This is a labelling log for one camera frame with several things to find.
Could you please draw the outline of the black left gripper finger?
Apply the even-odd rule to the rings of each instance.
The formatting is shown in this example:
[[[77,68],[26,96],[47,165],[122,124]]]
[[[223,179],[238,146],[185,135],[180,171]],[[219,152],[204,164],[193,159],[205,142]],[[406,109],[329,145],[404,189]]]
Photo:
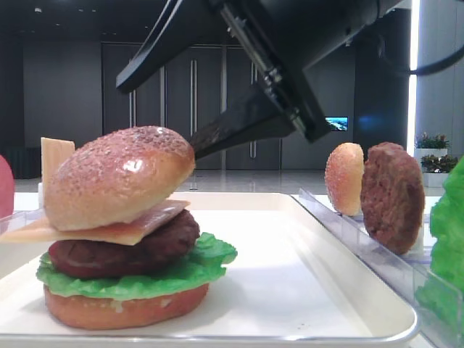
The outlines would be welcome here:
[[[220,11],[237,1],[167,1],[154,27],[128,65],[116,88],[128,94],[191,46],[215,44],[225,35]]]

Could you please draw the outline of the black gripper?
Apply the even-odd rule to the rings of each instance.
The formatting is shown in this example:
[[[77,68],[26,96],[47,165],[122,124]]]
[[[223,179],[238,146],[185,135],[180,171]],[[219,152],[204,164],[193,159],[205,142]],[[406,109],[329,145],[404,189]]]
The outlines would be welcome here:
[[[294,131],[329,133],[305,70],[383,17],[396,1],[237,1],[220,11],[265,82],[191,137],[197,159]]]

